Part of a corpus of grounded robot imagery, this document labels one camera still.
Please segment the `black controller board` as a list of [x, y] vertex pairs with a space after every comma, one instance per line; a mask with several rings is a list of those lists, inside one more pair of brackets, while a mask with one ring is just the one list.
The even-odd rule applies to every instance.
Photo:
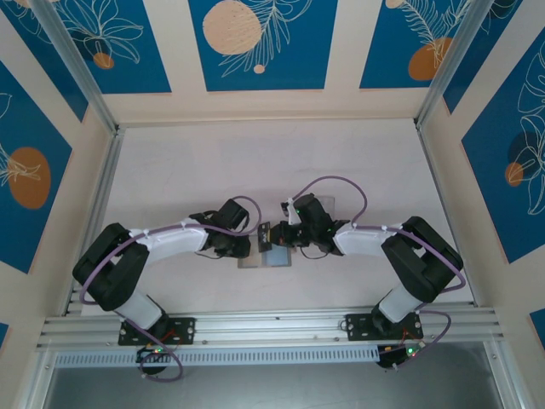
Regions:
[[381, 345], [378, 347], [377, 365], [384, 370], [397, 371], [403, 364], [415, 358], [427, 347], [425, 343], [410, 345]]
[[141, 374], [146, 376], [157, 376], [167, 366], [169, 355], [160, 347], [143, 347], [136, 352], [136, 364]]

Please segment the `grey metal sheet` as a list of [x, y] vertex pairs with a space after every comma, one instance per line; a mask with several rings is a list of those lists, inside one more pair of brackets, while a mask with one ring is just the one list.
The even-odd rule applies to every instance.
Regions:
[[376, 364], [57, 369], [45, 409], [503, 409], [483, 347], [441, 343], [399, 371]]

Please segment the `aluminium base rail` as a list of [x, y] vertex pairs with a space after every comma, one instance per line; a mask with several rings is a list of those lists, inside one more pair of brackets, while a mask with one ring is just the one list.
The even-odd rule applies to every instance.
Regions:
[[[493, 308], [478, 308], [469, 302], [451, 302], [435, 304], [427, 310], [451, 317], [451, 327], [442, 338], [444, 342], [489, 342], [505, 338]], [[294, 347], [347, 344], [341, 321], [347, 314], [370, 311], [370, 307], [318, 308], [172, 316], [196, 319], [195, 348]], [[48, 317], [37, 340], [37, 349], [113, 349], [118, 345], [120, 326], [118, 318], [107, 314]]]

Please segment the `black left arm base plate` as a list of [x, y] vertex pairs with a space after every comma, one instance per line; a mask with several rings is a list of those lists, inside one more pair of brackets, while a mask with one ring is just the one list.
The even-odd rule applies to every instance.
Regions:
[[[196, 320], [190, 318], [161, 318], [147, 330], [149, 334], [167, 346], [192, 345], [195, 335]], [[152, 339], [131, 324], [123, 321], [118, 335], [120, 346], [145, 346], [152, 343]]]

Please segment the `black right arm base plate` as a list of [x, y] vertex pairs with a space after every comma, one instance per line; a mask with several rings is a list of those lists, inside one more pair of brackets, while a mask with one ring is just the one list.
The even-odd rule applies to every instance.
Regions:
[[345, 323], [349, 341], [421, 340], [424, 336], [417, 313], [407, 314], [398, 323], [373, 314], [347, 314]]

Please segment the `aluminium side rail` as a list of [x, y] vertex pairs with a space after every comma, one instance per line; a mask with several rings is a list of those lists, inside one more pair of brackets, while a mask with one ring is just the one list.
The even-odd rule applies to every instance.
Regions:
[[[445, 201], [444, 201], [444, 197], [443, 197], [443, 192], [441, 191], [441, 186], [439, 184], [439, 178], [437, 177], [436, 173], [435, 173], [435, 169], [434, 169], [434, 166], [433, 166], [433, 161], [432, 161], [432, 157], [431, 157], [431, 154], [430, 152], [428, 151], [428, 148], [427, 148], [427, 143], [425, 142], [425, 138], [424, 136], [422, 135], [422, 132], [420, 131], [420, 129], [418, 128], [418, 126], [416, 126], [416, 133], [418, 134], [418, 137], [419, 137], [419, 140], [422, 144], [422, 150], [424, 152], [424, 155], [426, 157], [426, 160], [427, 160], [427, 163], [428, 163], [428, 166], [429, 166], [429, 169], [430, 169], [430, 172], [431, 172], [431, 175], [432, 175], [432, 178], [433, 178], [433, 182], [435, 184], [435, 187], [436, 187], [436, 190], [438, 192], [438, 196], [439, 196], [439, 201], [441, 203], [441, 206], [442, 206], [442, 210], [443, 210], [443, 213], [445, 215], [445, 220], [447, 222], [447, 225], [448, 225], [448, 229], [449, 229], [449, 234], [450, 234], [450, 242], [453, 246], [453, 248], [457, 251], [459, 251], [458, 249], [458, 243], [456, 242], [456, 236], [454, 235], [454, 232], [452, 230], [452, 223], [451, 223], [451, 219], [449, 217], [449, 214], [448, 214], [448, 211], [447, 211], [447, 208], [446, 208], [446, 205], [445, 205]], [[473, 294], [473, 289], [471, 287], [471, 282], [468, 280], [468, 277], [467, 275], [465, 274], [465, 272], [463, 271], [462, 269], [462, 275], [464, 276], [464, 278], [466, 279], [467, 283], [465, 285], [465, 288], [468, 288], [468, 290], [466, 292], [469, 292], [469, 294], [472, 296], [472, 301], [471, 303], [475, 304], [475, 305], [478, 305], [475, 303], [475, 298], [474, 298], [474, 294]]]
[[76, 256], [76, 261], [81, 258], [85, 251], [90, 247], [96, 236], [100, 233], [106, 214], [106, 207], [110, 197], [115, 172], [118, 166], [124, 134], [125, 130], [118, 127], [107, 148], [105, 160], [101, 168], [100, 177], [98, 179], [92, 205], [90, 207], [89, 219], [84, 230], [82, 245]]

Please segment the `aluminium frame post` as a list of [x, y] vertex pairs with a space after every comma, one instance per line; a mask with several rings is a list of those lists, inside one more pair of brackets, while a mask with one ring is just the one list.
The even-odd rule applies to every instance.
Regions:
[[54, 6], [49, 0], [28, 0], [28, 2], [40, 26], [47, 34], [90, 107], [95, 111], [105, 128], [112, 135], [116, 135], [119, 125]]
[[507, 356], [502, 350], [502, 342], [485, 341], [483, 346], [502, 403], [502, 409], [525, 409], [525, 404], [519, 397], [516, 382], [509, 369]]
[[57, 355], [56, 351], [51, 350], [31, 354], [16, 409], [44, 409]]
[[476, 78], [489, 54], [507, 28], [523, 0], [467, 0], [466, 16], [452, 41], [446, 61], [432, 80], [414, 118], [421, 129], [435, 106], [442, 102], [452, 114]]

